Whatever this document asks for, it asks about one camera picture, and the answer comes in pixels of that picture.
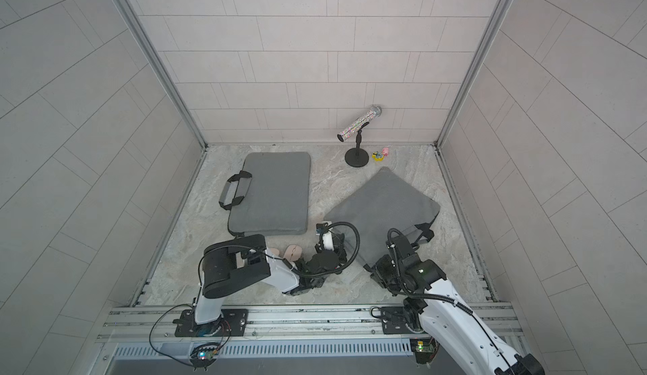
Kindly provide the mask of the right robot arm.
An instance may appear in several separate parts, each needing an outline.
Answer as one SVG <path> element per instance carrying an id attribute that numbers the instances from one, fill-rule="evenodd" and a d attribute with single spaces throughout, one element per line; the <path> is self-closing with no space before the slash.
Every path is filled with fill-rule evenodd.
<path id="1" fill-rule="evenodd" d="M 502 341 L 458 295 L 446 273 L 421 260 L 396 228 L 387 234 L 387 255 L 372 278 L 394 296 L 404 296 L 404 317 L 411 329 L 438 341 L 466 374 L 543 374 L 531 353 L 519 354 Z"/>

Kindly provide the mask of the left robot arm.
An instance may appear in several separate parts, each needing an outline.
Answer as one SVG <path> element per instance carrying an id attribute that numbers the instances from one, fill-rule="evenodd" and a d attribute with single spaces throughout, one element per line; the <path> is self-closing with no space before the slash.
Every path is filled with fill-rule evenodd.
<path id="1" fill-rule="evenodd" d="M 323 287 L 332 274 L 348 265 L 343 233 L 320 235 L 311 260 L 303 249 L 290 245 L 284 253 L 269 249 L 260 234 L 214 244 L 205 249 L 198 273 L 201 290 L 193 307 L 192 336 L 212 336 L 224 325 L 222 306 L 227 297 L 263 282 L 282 294 L 300 295 Z"/>

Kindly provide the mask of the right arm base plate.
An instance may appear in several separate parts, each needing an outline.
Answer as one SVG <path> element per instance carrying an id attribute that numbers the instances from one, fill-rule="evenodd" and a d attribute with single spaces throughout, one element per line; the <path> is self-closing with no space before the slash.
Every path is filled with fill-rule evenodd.
<path id="1" fill-rule="evenodd" d="M 379 319 L 385 335 L 424 334 L 418 314 L 404 306 L 377 307 L 372 315 Z"/>

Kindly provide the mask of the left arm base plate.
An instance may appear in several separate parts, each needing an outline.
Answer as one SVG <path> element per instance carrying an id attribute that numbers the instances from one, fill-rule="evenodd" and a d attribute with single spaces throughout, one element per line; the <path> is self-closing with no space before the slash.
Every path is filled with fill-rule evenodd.
<path id="1" fill-rule="evenodd" d="M 248 309 L 225 309 L 215 321 L 197 324 L 194 310 L 185 309 L 172 323 L 175 337 L 239 337 L 244 335 L 248 316 Z"/>

